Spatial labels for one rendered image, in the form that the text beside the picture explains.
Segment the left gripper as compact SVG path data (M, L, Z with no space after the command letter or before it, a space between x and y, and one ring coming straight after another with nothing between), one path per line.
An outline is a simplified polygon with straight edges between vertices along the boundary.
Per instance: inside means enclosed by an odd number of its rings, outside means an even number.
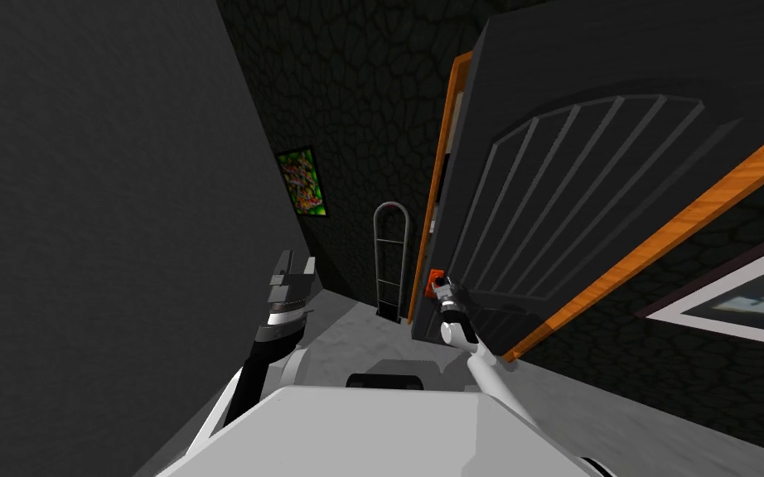
M311 255L300 273L291 273L293 263L294 251L283 250L269 283L267 303L293 303L310 296L316 281L316 259Z

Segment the grey metal arched rack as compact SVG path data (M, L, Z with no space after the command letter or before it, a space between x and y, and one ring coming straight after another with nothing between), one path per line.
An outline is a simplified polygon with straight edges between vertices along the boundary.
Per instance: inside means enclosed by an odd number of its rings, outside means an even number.
M380 204L373 215L376 315L394 323L403 319L404 284L411 219L396 201Z

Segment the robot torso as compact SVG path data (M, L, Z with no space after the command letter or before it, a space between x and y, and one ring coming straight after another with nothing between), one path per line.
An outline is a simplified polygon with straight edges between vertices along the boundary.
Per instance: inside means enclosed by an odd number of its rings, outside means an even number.
M157 477L602 477L484 393L287 386Z

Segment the dark grey panelled door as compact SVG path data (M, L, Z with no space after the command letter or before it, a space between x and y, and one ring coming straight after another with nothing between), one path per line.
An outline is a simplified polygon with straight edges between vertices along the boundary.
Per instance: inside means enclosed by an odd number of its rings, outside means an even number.
M555 0L470 57L429 275L517 359L764 186L764 0Z

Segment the green abstract wall picture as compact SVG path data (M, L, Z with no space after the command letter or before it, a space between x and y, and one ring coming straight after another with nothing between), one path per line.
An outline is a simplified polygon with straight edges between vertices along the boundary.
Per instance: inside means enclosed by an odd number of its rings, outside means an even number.
M279 152L275 160L294 211L301 216L325 216L326 202L313 147Z

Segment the white framed wall picture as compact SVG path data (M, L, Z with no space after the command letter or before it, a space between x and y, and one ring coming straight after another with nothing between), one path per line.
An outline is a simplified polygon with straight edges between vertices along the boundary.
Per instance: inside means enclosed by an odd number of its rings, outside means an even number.
M764 242L635 314L764 343Z

